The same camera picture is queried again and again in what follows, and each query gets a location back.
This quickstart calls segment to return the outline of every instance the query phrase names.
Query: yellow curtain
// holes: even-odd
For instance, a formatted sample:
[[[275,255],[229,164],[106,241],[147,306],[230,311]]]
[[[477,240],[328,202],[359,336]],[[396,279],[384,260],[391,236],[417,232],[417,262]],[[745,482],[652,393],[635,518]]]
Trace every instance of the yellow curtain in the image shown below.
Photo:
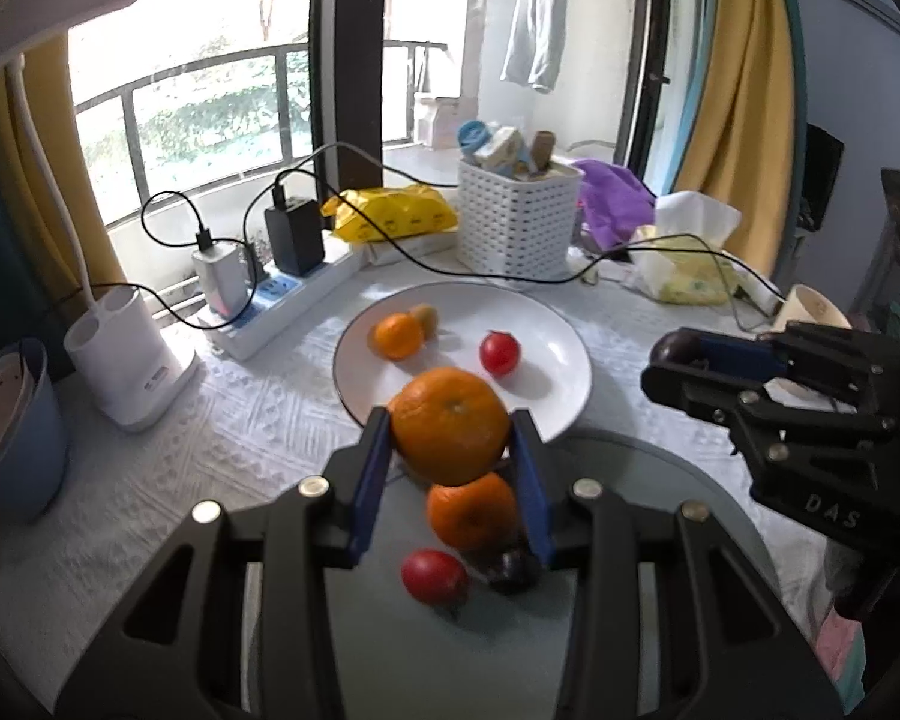
[[[26,53],[26,95],[53,174],[77,228],[91,282],[122,281],[124,274],[97,208],[77,135],[67,35]],[[54,300],[79,286],[74,259],[58,210],[36,166],[16,116],[5,71],[0,72],[0,189],[21,245]],[[69,316],[82,311],[71,302]]]
[[[700,111],[676,190],[739,209],[727,249],[773,270],[790,202],[794,63],[784,0],[719,0]]]

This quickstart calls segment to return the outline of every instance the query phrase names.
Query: charger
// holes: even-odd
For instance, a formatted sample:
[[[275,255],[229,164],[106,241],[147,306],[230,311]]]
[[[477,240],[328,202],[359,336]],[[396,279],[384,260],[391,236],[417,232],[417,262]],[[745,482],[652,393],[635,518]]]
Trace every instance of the charger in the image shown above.
[[[240,261],[240,247],[213,242],[209,231],[205,240],[197,235],[197,246],[191,256],[207,305],[224,319],[235,317],[247,304],[247,267]]]
[[[274,205],[264,210],[266,234],[274,252],[274,264],[284,274],[305,276],[323,264],[323,218],[317,201],[292,197],[283,186],[271,190]]]

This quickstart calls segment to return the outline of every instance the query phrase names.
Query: textured tablecloth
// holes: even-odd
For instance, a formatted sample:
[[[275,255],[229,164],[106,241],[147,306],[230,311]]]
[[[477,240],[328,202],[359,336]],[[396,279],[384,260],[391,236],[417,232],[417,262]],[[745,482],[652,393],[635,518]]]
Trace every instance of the textured tablecloth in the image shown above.
[[[439,261],[453,266],[446,255]],[[215,356],[201,333],[178,325],[203,365],[140,435],[97,413],[76,377],[58,386],[71,435],[63,488],[38,522],[0,527],[0,649],[37,698],[53,704],[108,610],[194,503],[265,502],[354,442],[359,430],[331,377],[337,339],[375,300],[434,280],[409,263],[365,269],[247,362]],[[784,604],[810,632],[823,538],[749,499],[746,465],[730,455],[725,431],[653,405],[640,391],[661,335],[684,325],[737,333],[727,307],[664,306],[610,281],[529,294],[566,317],[589,349],[593,394],[581,424],[653,442],[723,485],[765,539]]]

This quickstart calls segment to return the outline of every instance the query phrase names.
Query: desk lamp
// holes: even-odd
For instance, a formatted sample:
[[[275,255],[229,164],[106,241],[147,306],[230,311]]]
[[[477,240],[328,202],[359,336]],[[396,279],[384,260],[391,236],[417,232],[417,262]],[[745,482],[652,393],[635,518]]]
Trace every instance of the desk lamp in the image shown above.
[[[26,100],[24,52],[79,23],[120,10],[137,0],[0,0],[0,69],[10,69],[13,102],[50,195],[73,248],[87,304],[64,337],[74,367],[92,391],[103,413],[125,430],[137,431],[156,422],[167,410],[199,363],[186,343],[171,347],[146,310],[143,295],[116,287],[100,301],[93,296],[77,230]]]

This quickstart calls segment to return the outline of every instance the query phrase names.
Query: purple cloth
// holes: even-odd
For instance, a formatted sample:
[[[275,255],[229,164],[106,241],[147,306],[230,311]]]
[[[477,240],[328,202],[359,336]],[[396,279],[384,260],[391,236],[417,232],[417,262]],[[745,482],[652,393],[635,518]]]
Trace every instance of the purple cloth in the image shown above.
[[[653,194],[633,173],[599,159],[581,159],[580,201],[590,234],[603,250],[631,240],[641,224],[653,224]]]

